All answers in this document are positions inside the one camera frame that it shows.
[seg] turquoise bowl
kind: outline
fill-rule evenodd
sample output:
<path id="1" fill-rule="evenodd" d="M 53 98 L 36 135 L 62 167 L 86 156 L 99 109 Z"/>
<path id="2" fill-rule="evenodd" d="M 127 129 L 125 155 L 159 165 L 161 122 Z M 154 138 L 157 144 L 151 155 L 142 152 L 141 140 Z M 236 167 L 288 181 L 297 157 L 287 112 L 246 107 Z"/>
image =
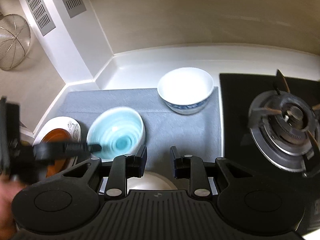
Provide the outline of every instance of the turquoise bowl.
<path id="1" fill-rule="evenodd" d="M 88 144 L 100 144 L 101 152 L 93 156 L 111 162 L 123 154 L 135 155 L 144 144 L 146 132 L 141 116 L 132 108 L 115 107 L 101 114 L 91 125 Z"/>

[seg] human hand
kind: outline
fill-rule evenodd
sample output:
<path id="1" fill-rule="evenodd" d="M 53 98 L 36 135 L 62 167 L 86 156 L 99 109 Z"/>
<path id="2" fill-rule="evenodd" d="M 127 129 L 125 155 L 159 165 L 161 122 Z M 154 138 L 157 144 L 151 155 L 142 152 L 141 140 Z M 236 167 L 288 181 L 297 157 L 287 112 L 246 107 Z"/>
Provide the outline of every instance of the human hand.
<path id="1" fill-rule="evenodd" d="M 0 175 L 0 240 L 8 240 L 16 233 L 11 203 L 15 195 L 24 187 L 20 182 Z"/>

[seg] black glass cooktop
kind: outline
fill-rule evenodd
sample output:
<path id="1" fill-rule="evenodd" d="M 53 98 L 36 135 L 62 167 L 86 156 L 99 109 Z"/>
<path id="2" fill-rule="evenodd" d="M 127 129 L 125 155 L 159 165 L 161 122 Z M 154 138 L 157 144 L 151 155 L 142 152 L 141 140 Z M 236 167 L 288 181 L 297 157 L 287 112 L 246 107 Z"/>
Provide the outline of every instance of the black glass cooktop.
<path id="1" fill-rule="evenodd" d="M 320 103 L 320 82 L 286 78 L 291 93 L 310 107 Z M 298 232 L 305 234 L 320 228 L 320 174 L 303 178 L 301 173 L 284 171 L 273 165 L 260 152 L 252 139 L 248 111 L 253 99 L 273 90 L 275 76 L 220 74 L 224 119 L 224 155 L 240 165 L 291 186 L 303 195 L 306 213 Z"/>

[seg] gray towel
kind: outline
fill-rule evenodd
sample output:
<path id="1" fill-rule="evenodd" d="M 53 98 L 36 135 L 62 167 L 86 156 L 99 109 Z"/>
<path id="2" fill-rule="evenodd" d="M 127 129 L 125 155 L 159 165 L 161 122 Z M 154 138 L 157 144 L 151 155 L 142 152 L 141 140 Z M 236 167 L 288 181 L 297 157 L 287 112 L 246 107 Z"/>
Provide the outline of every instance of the gray towel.
<path id="1" fill-rule="evenodd" d="M 189 181 L 173 178 L 171 146 L 176 146 L 181 155 L 199 156 L 205 162 L 214 162 L 215 158 L 221 156 L 218 88 L 213 90 L 207 106 L 193 115 L 173 112 L 157 90 L 152 88 L 71 92 L 57 116 L 76 119 L 81 126 L 82 140 L 85 141 L 93 121 L 104 111 L 116 106 L 131 107 L 141 115 L 148 149 L 146 170 L 167 177 L 178 189 L 188 189 Z"/>

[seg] wire mesh strainer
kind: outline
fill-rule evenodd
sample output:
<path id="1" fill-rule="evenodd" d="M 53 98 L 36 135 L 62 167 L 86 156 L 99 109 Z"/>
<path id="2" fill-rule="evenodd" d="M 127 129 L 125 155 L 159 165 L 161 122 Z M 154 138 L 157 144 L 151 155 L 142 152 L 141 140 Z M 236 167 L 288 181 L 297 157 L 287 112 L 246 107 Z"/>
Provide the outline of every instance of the wire mesh strainer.
<path id="1" fill-rule="evenodd" d="M 25 18 L 9 14 L 0 20 L 0 68 L 18 65 L 28 52 L 31 33 Z"/>

